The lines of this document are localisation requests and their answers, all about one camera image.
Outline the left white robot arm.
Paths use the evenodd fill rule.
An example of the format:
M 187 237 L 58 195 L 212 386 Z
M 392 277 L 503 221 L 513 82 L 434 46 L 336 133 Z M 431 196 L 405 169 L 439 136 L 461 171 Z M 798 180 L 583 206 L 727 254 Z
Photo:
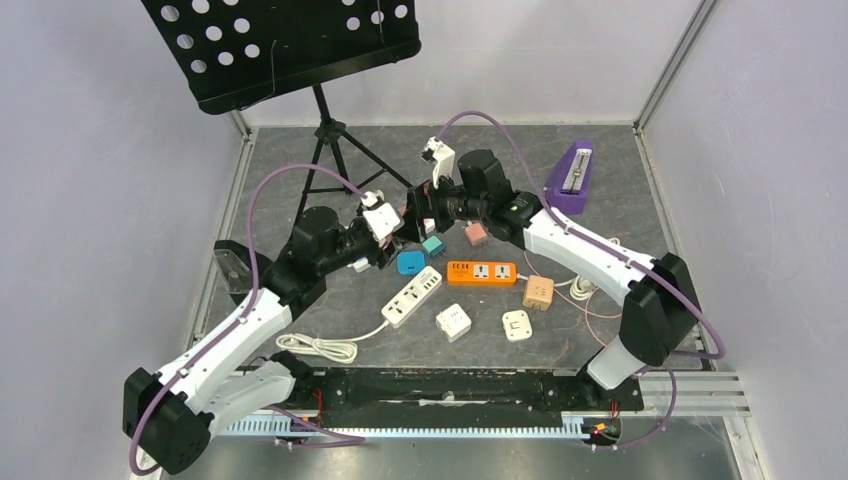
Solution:
M 248 290 L 188 351 L 153 372 L 139 367 L 125 380 L 122 430 L 131 441 L 131 471 L 180 473 L 244 416 L 281 401 L 290 408 L 307 405 L 312 379 L 278 361 L 269 360 L 238 380 L 228 377 L 326 292 L 329 274 L 362 258 L 384 267 L 403 225 L 387 203 L 360 208 L 347 226 L 333 209 L 319 206 L 301 215 L 275 260 L 258 254 L 251 243 L 219 242 L 246 263 Z

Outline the white cube socket adapter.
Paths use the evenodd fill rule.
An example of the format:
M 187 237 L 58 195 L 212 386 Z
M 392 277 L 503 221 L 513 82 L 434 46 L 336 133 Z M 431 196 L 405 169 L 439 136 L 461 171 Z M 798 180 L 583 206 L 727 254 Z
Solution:
M 471 329 L 472 320 L 458 303 L 454 303 L 436 316 L 436 324 L 448 342 L 453 343 Z

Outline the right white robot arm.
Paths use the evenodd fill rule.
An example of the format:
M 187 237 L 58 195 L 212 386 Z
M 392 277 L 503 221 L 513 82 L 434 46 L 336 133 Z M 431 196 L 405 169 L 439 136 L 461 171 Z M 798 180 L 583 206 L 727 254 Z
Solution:
M 403 237 L 418 241 L 431 219 L 438 232 L 478 221 L 497 239 L 552 260 L 586 278 L 622 308 L 616 337 L 581 369 L 580 400 L 602 408 L 618 386 L 645 367 L 660 367 L 702 313 L 686 263 L 628 250 L 569 220 L 539 197 L 513 189 L 490 150 L 462 156 L 431 141 L 422 157 L 430 179 L 409 190 Z

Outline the teal charger cube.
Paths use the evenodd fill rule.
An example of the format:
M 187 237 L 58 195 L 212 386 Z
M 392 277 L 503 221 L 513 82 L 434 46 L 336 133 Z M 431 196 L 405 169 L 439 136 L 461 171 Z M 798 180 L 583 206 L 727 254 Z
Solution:
M 437 258 L 444 254 L 446 251 L 446 245 L 436 235 L 430 236 L 429 238 L 424 240 L 421 243 L 421 247 L 430 258 Z

